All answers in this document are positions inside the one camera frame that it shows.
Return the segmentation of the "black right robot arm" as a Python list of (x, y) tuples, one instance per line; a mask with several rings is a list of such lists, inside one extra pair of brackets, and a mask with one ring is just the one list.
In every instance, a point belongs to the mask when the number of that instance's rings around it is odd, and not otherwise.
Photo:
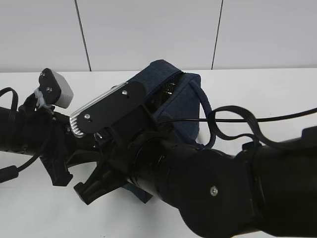
[(177, 208), (185, 224), (204, 238), (263, 231), (276, 237), (317, 235), (317, 129), (273, 142), (255, 117), (237, 106), (219, 108), (242, 116), (251, 142), (236, 156), (171, 141), (143, 106), (108, 126), (113, 142), (75, 191), (90, 204), (127, 184)]

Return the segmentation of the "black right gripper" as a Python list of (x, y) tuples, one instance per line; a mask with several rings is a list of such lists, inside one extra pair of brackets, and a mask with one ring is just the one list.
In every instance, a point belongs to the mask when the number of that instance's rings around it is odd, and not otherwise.
[(86, 182), (74, 187), (84, 203), (124, 186), (143, 202), (162, 197), (163, 133), (143, 104), (100, 126), (95, 137), (102, 159)]

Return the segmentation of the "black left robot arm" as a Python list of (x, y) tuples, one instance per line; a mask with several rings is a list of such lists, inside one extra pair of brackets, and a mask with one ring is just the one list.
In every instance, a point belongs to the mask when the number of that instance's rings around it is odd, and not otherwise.
[(102, 159), (94, 139), (76, 138), (71, 131), (69, 116), (36, 108), (34, 95), (14, 112), (0, 109), (0, 149), (3, 152), (30, 155), (21, 166), (0, 171), (2, 182), (15, 179), (36, 159), (40, 159), (54, 186), (67, 186), (73, 175), (69, 168)]

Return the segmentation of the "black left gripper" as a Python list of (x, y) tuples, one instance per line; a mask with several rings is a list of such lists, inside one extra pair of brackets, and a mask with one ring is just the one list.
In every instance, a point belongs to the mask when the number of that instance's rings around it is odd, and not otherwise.
[(77, 138), (73, 135), (69, 117), (53, 113), (52, 130), (40, 160), (50, 176), (53, 186), (67, 186), (73, 175), (69, 168), (102, 160), (99, 147), (92, 135)]

